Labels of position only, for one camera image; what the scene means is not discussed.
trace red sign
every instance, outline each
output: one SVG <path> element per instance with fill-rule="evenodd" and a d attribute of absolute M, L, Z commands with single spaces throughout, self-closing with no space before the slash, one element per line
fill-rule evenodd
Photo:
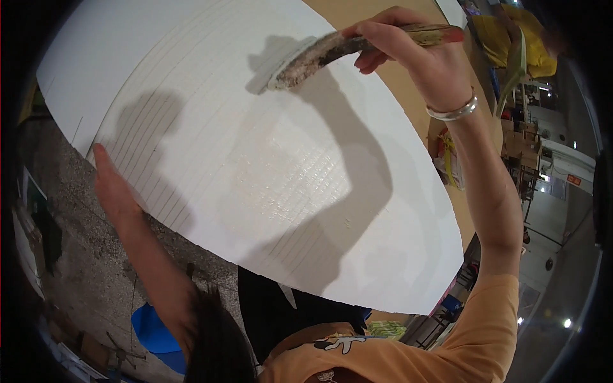
<path fill-rule="evenodd" d="M 579 186 L 579 185 L 581 185 L 581 178 L 579 178 L 579 177 L 577 177 L 577 176 L 574 176 L 574 175 L 572 175 L 572 174 L 569 174 L 569 175 L 566 177 L 566 180 L 567 180 L 568 182 L 570 182 L 571 184 L 575 185 L 575 186 Z"/>

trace black pants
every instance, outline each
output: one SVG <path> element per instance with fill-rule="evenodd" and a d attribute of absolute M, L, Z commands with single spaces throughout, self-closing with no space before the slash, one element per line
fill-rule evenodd
<path fill-rule="evenodd" d="M 240 311 L 251 347 L 260 364 L 282 340 L 309 326 L 349 322 L 356 333 L 364 335 L 364 314 L 367 309 L 299 290 L 292 291 L 296 309 L 276 282 L 238 268 Z"/>

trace silver bangle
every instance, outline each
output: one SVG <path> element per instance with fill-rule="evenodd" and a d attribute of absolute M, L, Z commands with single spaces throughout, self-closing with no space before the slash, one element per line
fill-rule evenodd
<path fill-rule="evenodd" d="M 459 109 L 453 110 L 451 112 L 441 113 L 435 112 L 434 110 L 432 110 L 432 108 L 426 106 L 425 111 L 428 113 L 428 115 L 430 115 L 430 117 L 440 119 L 441 121 L 455 121 L 457 119 L 469 115 L 470 113 L 473 113 L 475 109 L 477 109 L 477 95 L 475 94 L 473 89 L 473 96 L 470 98 L 468 103 L 466 103 L 466 105 Z"/>

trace cartoon print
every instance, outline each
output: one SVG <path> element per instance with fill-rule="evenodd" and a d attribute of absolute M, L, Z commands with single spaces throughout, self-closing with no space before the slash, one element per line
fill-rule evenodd
<path fill-rule="evenodd" d="M 341 336 L 339 338 L 327 337 L 323 339 L 317 339 L 313 345 L 315 348 L 320 350 L 334 350 L 338 348 L 340 345 L 343 345 L 342 354 L 345 355 L 349 352 L 351 348 L 351 342 L 366 342 L 366 337 L 356 337 L 356 336 Z"/>

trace wooden table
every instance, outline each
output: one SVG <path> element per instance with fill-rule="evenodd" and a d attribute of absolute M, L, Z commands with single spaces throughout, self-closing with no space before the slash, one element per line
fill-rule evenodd
<path fill-rule="evenodd" d="M 357 21 L 372 17 L 378 12 L 391 6 L 403 6 L 423 13 L 432 23 L 447 24 L 445 16 L 434 0 L 303 0 L 317 13 L 322 15 L 334 28 L 341 29 Z M 495 107 L 492 85 L 489 82 L 487 63 L 483 54 L 478 50 L 468 28 L 465 30 L 464 50 L 467 68 L 470 71 L 471 85 L 474 87 L 481 102 L 479 108 L 488 119 L 490 136 L 498 152 L 502 148 L 503 136 L 500 120 L 492 116 Z M 398 103 L 411 120 L 415 130 L 424 145 L 432 153 L 436 136 L 444 127 L 444 122 L 428 116 L 425 111 L 425 102 L 417 92 L 415 84 L 409 77 L 406 69 L 394 62 L 388 62 L 379 67 L 376 73 L 392 91 Z M 446 186 L 447 193 L 454 207 L 455 218 L 460 228 L 464 251 L 474 235 L 474 225 L 468 212 L 466 195 L 452 186 Z"/>

